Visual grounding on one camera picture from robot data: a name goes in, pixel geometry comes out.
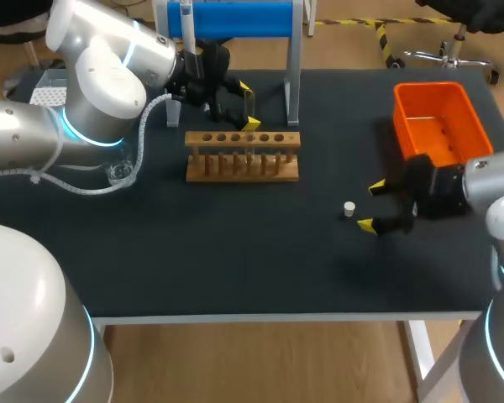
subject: blue bar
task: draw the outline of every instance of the blue bar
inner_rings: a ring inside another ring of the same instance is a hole
[[[193,3],[194,31],[200,39],[290,38],[292,2]],[[181,38],[179,3],[168,3],[170,37]]]

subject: wooden test tube rack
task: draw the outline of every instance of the wooden test tube rack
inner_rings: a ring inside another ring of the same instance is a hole
[[[299,180],[298,132],[186,132],[185,146],[189,182]]]

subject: black tabletop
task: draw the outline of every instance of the black tabletop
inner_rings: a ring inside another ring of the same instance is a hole
[[[280,72],[236,74],[256,90],[264,130],[294,129]],[[186,183],[185,131],[231,128],[190,107],[178,129],[165,128],[160,107],[134,186],[81,197],[0,178],[0,224],[40,241],[95,317],[479,311],[492,294],[481,217],[419,221],[381,238],[339,220],[346,201],[358,217],[396,211],[393,198],[367,191],[401,161],[393,87],[445,80],[464,85],[504,149],[504,122],[477,71],[304,71],[298,182]],[[82,175],[77,185],[97,184]]]

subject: orange container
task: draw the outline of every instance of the orange container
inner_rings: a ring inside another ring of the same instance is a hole
[[[427,154],[439,167],[493,154],[459,83],[406,82],[394,88],[394,97],[394,126],[405,159]]]

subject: cable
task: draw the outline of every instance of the cable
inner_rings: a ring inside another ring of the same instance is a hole
[[[112,6],[112,10],[115,10],[117,8],[122,8],[123,10],[125,10],[125,15],[127,15],[127,17],[129,16],[129,9],[126,8],[125,6]]]
[[[0,170],[0,176],[5,175],[30,175],[37,176],[45,179],[55,185],[65,189],[66,191],[70,191],[71,193],[76,193],[77,195],[83,196],[99,196],[106,195],[108,193],[112,193],[118,189],[122,189],[124,187],[132,185],[136,181],[136,175],[139,173],[140,168],[142,166],[142,161],[144,160],[144,132],[145,132],[145,124],[148,120],[148,116],[154,107],[162,102],[166,102],[167,99],[171,98],[171,94],[164,94],[158,96],[153,101],[151,101],[147,107],[145,107],[144,112],[142,113],[142,117],[140,118],[140,125],[138,129],[138,153],[136,156],[136,163],[134,164],[134,168],[126,178],[123,178],[116,185],[106,187],[104,189],[81,189],[79,187],[75,187],[69,185],[68,183],[46,173],[41,173],[41,171],[32,170],[32,169],[15,169],[15,170]]]
[[[102,167],[102,164],[95,166],[80,166],[80,165],[60,165],[60,168],[64,168],[67,170],[98,170]]]
[[[122,3],[118,3],[114,0],[110,0],[110,2],[114,5],[114,6],[120,6],[120,7],[133,7],[133,6],[138,6],[139,4],[142,4],[142,3],[145,3],[147,0],[139,0],[138,2],[134,2],[134,3],[129,3],[129,4],[122,4]]]

